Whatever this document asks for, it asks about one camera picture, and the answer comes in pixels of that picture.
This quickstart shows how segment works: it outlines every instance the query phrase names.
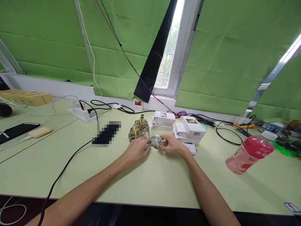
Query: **desk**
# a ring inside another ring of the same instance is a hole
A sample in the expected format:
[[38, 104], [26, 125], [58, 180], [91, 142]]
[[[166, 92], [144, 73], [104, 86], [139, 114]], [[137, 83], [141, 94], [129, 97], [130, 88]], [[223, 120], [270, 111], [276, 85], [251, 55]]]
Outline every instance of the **desk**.
[[[151, 122], [153, 112], [145, 113]], [[99, 114], [100, 128], [107, 121], [121, 121], [121, 129], [107, 148], [87, 145], [71, 161], [54, 187], [51, 198], [61, 198], [75, 186], [103, 170], [120, 156], [129, 144], [128, 132], [137, 115], [112, 109]], [[97, 124], [77, 120], [43, 141], [0, 164], [0, 194], [43, 197], [71, 155], [97, 133]], [[220, 130], [228, 139], [230, 132]], [[151, 130], [151, 135], [171, 134]], [[286, 156], [269, 156], [243, 175], [236, 175], [225, 164], [237, 146], [208, 133], [196, 145], [196, 161], [217, 187], [233, 211], [291, 215], [283, 202], [301, 206], [299, 197], [301, 164]], [[151, 149], [145, 159], [121, 173], [97, 198], [96, 202], [131, 205], [200, 208], [197, 195], [183, 159]]]
[[[67, 107], [71, 106], [71, 103], [69, 101], [59, 101], [57, 102], [54, 107], [57, 110], [56, 116], [39, 116], [39, 115], [52, 115], [54, 114], [54, 110], [52, 109], [51, 105], [45, 106], [32, 114], [30, 114], [28, 117], [25, 117], [15, 123], [13, 126], [22, 124], [24, 122], [31, 122], [31, 123], [44, 123], [44, 126], [49, 127], [52, 129], [51, 133], [48, 133], [42, 137], [36, 138], [36, 139], [30, 139], [25, 142], [22, 142], [16, 146], [13, 146], [11, 148], [5, 149], [0, 151], [0, 163], [3, 161], [6, 161], [10, 157], [18, 154], [19, 152], [27, 149], [28, 147], [34, 145], [35, 143], [45, 139], [47, 136], [50, 136], [54, 132], [60, 130], [61, 128], [69, 125], [70, 123], [77, 120], [77, 118], [73, 117], [69, 114]], [[13, 113], [9, 117], [0, 117], [1, 127], [0, 131], [4, 129], [6, 126], [10, 125], [14, 121], [18, 120], [22, 116], [28, 114], [29, 112], [37, 109], [37, 107], [27, 106], [25, 109], [19, 109], [17, 107], [12, 106]]]

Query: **forearm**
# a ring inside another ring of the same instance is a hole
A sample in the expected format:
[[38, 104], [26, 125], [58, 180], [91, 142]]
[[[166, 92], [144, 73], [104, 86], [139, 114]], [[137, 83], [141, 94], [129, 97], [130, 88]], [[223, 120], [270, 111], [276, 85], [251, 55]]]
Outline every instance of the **forearm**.
[[190, 152], [182, 152], [188, 166], [201, 208], [211, 226], [240, 225], [214, 184], [202, 171]]
[[[122, 156], [107, 168], [80, 184], [45, 211], [42, 225], [70, 225], [85, 209], [100, 195], [108, 183], [120, 172], [126, 169]], [[37, 226], [40, 214], [26, 226]]]

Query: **perfume bottle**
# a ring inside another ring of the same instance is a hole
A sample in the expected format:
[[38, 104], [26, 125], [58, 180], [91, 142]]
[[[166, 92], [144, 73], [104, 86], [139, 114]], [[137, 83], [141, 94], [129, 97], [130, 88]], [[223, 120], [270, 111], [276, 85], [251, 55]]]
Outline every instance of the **perfume bottle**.
[[135, 127], [135, 134], [129, 138], [129, 142], [131, 143], [132, 140], [137, 139], [139, 137], [143, 137], [143, 133], [138, 127]]
[[129, 130], [129, 138], [135, 135], [135, 128], [138, 127], [137, 124], [134, 124], [132, 128]]
[[156, 150], [158, 150], [158, 147], [164, 146], [164, 142], [158, 134], [151, 137], [150, 144]]
[[139, 119], [139, 125], [138, 127], [140, 128], [140, 130], [143, 131], [143, 129], [146, 128], [147, 125], [147, 121], [144, 119], [144, 115], [141, 115], [140, 119]]
[[146, 129], [145, 129], [145, 135], [146, 137], [150, 137], [151, 132], [150, 132], [150, 125], [146, 124]]

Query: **floor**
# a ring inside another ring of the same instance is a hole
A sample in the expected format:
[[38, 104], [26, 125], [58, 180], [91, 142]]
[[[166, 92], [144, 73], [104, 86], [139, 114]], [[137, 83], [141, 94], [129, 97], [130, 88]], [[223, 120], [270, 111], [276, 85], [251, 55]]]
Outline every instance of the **floor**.
[[[0, 196], [0, 208], [10, 197]], [[8, 205], [19, 201], [20, 198], [13, 197]], [[53, 204], [55, 200], [50, 200], [47, 206]], [[25, 216], [13, 226], [23, 226], [41, 211], [44, 199], [23, 198], [18, 204], [27, 207]], [[24, 208], [20, 206], [11, 207], [3, 211], [1, 220], [10, 223], [19, 219], [24, 213]], [[276, 216], [252, 213], [234, 213], [242, 226], [301, 226], [301, 217]], [[204, 225], [209, 226], [205, 215], [199, 209], [183, 208], [160, 208], [160, 207], [141, 207], [126, 205], [110, 205], [93, 203], [77, 219], [72, 226], [177, 226], [177, 225]]]

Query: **plastic bottle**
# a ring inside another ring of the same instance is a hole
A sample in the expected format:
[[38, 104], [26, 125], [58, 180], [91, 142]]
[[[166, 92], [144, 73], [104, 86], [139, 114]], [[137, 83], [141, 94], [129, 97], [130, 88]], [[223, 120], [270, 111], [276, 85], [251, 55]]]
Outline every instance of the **plastic bottle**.
[[269, 131], [262, 132], [261, 136], [248, 137], [238, 150], [226, 160], [226, 165], [236, 174], [243, 174], [254, 163], [263, 159], [274, 151], [273, 140], [277, 135]]

